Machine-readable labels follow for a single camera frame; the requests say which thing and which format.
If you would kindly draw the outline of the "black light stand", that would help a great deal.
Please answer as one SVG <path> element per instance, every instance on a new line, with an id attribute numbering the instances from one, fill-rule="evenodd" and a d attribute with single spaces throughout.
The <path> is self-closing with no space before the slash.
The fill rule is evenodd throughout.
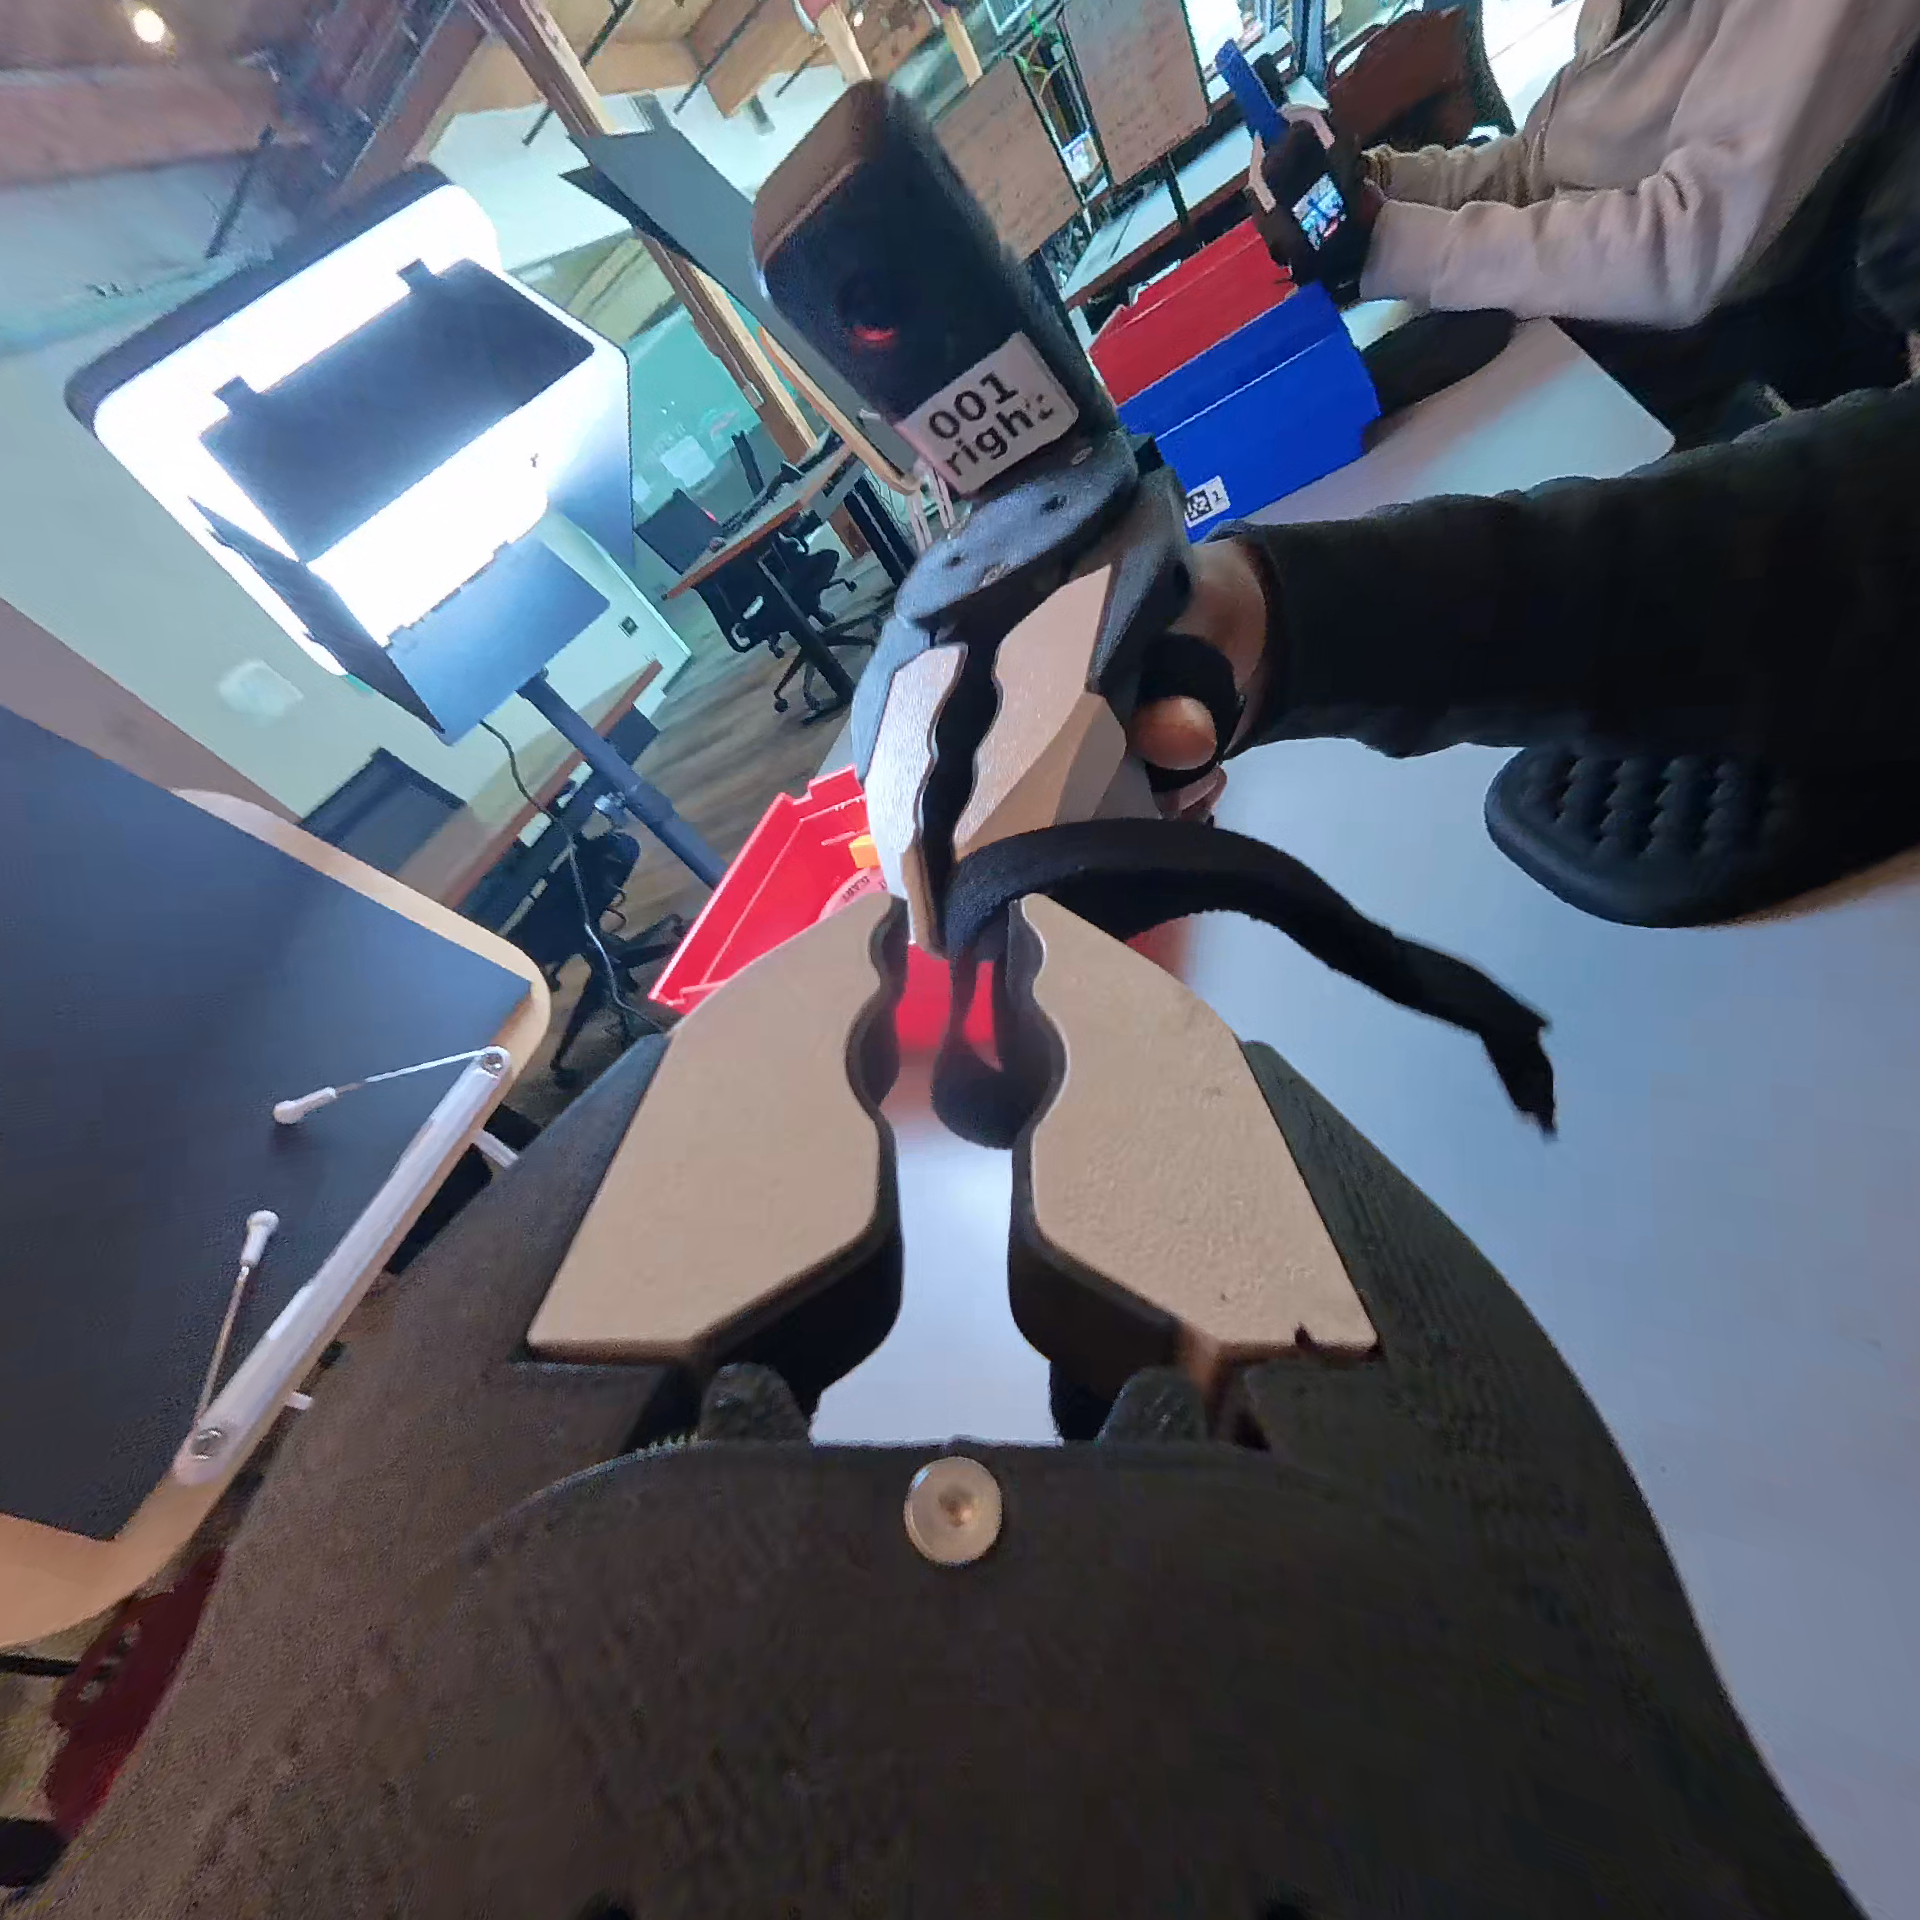
<path id="1" fill-rule="evenodd" d="M 717 887 L 727 874 L 727 862 L 690 828 L 677 812 L 673 802 L 652 783 L 639 778 L 632 767 L 600 737 L 583 713 L 572 710 L 566 700 L 554 694 L 545 674 L 535 674 L 518 686 L 518 697 L 532 707 L 542 720 L 564 737 L 586 767 L 604 778 L 621 800 L 621 807 L 706 890 Z"/>

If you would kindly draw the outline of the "black handheld device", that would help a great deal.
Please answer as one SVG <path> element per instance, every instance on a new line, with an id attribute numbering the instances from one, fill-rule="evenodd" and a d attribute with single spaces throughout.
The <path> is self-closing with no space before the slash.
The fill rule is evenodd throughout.
<path id="1" fill-rule="evenodd" d="M 1284 114 L 1254 139 L 1247 194 L 1266 252 L 1298 287 L 1353 304 L 1380 196 L 1357 148 L 1321 113 Z"/>

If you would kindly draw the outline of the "studio light panel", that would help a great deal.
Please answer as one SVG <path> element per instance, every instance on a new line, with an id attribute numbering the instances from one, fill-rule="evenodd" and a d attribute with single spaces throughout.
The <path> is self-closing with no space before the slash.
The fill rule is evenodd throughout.
<path id="1" fill-rule="evenodd" d="M 68 378 L 73 419 L 288 639 L 455 743 L 577 639 L 664 682 L 625 355 L 416 168 Z"/>

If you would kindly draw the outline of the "brown notice board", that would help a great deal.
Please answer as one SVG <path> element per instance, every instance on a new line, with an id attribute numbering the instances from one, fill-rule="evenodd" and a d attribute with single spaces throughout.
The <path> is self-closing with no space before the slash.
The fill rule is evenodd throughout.
<path id="1" fill-rule="evenodd" d="M 1001 58 L 937 119 L 935 134 L 998 241 L 1031 262 L 1080 214 L 1061 146 L 1016 60 Z"/>
<path id="2" fill-rule="evenodd" d="M 1110 187 L 1153 171 L 1208 129 L 1181 2 L 1065 2 L 1062 32 Z"/>

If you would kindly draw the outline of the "red plastic bin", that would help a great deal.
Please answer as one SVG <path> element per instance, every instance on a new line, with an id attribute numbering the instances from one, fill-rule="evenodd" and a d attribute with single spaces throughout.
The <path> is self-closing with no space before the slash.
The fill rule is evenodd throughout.
<path id="1" fill-rule="evenodd" d="M 1242 220 L 1116 308 L 1090 362 L 1116 406 L 1135 401 L 1290 294 L 1287 266 L 1271 256 L 1257 223 Z"/>
<path id="2" fill-rule="evenodd" d="M 970 995 L 905 927 L 938 935 L 952 870 L 950 834 L 906 828 L 906 812 L 868 796 L 855 771 L 780 798 L 656 990 L 682 1016 L 669 1080 L 717 1086 L 848 1084 L 829 1102 L 880 1097 L 901 1056 L 952 1041 L 986 1072 L 1012 1062 L 997 1038 L 998 975 L 980 963 Z"/>

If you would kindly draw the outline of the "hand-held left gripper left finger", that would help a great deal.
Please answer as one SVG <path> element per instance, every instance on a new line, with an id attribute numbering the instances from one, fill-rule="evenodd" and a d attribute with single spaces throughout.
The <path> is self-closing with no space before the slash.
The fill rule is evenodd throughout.
<path id="1" fill-rule="evenodd" d="M 884 1252 L 896 1184 L 880 1104 L 902 983 L 905 906 L 863 897 L 681 1020 L 528 1351 L 708 1374 Z"/>

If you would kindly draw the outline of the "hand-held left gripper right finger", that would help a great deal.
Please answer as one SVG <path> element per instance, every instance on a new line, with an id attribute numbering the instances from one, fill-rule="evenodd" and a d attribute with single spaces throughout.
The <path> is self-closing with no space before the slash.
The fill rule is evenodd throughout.
<path id="1" fill-rule="evenodd" d="M 1378 1331 L 1247 1051 L 1162 967 L 1025 897 L 1002 1038 L 1031 1086 L 1015 1140 L 1015 1324 L 1116 1398 L 1175 1369 L 1201 1398 L 1269 1360 L 1357 1363 Z"/>

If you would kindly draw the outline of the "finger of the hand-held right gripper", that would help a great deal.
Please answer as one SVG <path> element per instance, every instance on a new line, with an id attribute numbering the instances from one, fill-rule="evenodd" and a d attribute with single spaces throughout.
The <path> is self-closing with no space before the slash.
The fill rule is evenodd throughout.
<path id="1" fill-rule="evenodd" d="M 928 828 L 928 796 L 938 763 L 938 724 L 964 686 L 964 643 L 933 646 L 894 673 L 871 746 L 871 840 L 880 878 L 906 915 L 911 943 L 945 954 L 944 881 L 937 865 L 950 855 L 950 831 Z"/>
<path id="2" fill-rule="evenodd" d="M 1090 686 L 1109 590 L 1074 579 L 998 643 L 998 707 L 950 832 L 956 860 L 1021 832 L 1158 814 L 1113 704 Z"/>

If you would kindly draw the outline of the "blue plastic bin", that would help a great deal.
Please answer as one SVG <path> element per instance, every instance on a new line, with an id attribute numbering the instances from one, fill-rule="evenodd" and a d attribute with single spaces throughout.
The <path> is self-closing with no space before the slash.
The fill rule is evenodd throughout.
<path id="1" fill-rule="evenodd" d="M 1353 464 L 1382 414 L 1346 323 L 1311 284 L 1118 402 L 1184 488 L 1190 542 Z"/>

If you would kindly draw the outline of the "black office chair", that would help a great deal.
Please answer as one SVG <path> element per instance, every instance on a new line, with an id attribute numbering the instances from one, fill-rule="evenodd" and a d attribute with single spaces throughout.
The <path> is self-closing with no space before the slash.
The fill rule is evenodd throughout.
<path id="1" fill-rule="evenodd" d="M 786 660 L 774 684 L 774 712 L 788 712 L 786 694 L 794 682 L 807 720 L 817 720 L 838 707 L 820 660 L 837 659 L 840 649 L 873 649 L 880 635 L 880 612 L 873 608 L 826 617 L 824 596 L 831 590 L 852 590 L 838 577 L 831 554 L 788 536 L 770 536 L 749 556 L 722 566 L 695 592 L 733 655 L 766 649 Z"/>

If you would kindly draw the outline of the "black board with wooden back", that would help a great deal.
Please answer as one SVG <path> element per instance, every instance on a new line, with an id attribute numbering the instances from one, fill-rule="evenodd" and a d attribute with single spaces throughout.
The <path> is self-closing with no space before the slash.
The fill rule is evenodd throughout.
<path id="1" fill-rule="evenodd" d="M 751 256 L 751 203 L 730 180 L 678 131 L 597 135 L 583 145 L 583 155 L 584 168 L 562 179 L 724 289 L 813 412 L 886 490 L 914 499 L 918 456 L 868 412 L 764 294 Z"/>

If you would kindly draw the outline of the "person's right forearm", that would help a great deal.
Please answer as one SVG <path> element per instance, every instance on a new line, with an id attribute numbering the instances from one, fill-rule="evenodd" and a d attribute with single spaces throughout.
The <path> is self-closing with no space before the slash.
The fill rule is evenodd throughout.
<path id="1" fill-rule="evenodd" d="M 1266 612 L 1247 746 L 1916 763 L 1912 379 L 1617 478 L 1226 542 Z"/>

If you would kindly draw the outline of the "black rounded object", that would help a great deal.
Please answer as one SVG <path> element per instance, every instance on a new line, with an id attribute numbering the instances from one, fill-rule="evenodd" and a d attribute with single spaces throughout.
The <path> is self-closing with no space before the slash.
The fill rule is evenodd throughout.
<path id="1" fill-rule="evenodd" d="M 1397 417 L 1487 369 L 1513 340 L 1517 319 L 1501 308 L 1423 311 L 1359 348 L 1378 417 Z"/>

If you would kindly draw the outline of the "black board on white stand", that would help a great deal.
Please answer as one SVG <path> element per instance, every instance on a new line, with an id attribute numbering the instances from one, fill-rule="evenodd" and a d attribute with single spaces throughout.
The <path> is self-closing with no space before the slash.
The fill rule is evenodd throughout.
<path id="1" fill-rule="evenodd" d="M 4 1651 L 184 1547 L 549 1006 L 4 607 Z"/>

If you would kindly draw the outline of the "red bag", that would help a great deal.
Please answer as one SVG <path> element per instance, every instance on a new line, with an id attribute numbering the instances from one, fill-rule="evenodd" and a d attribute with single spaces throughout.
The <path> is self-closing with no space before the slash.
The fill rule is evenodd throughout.
<path id="1" fill-rule="evenodd" d="M 199 1632 L 226 1551 L 201 1553 L 172 1587 L 128 1598 L 79 1656 L 52 1704 L 58 1744 L 40 1796 L 58 1840 L 101 1811 Z"/>

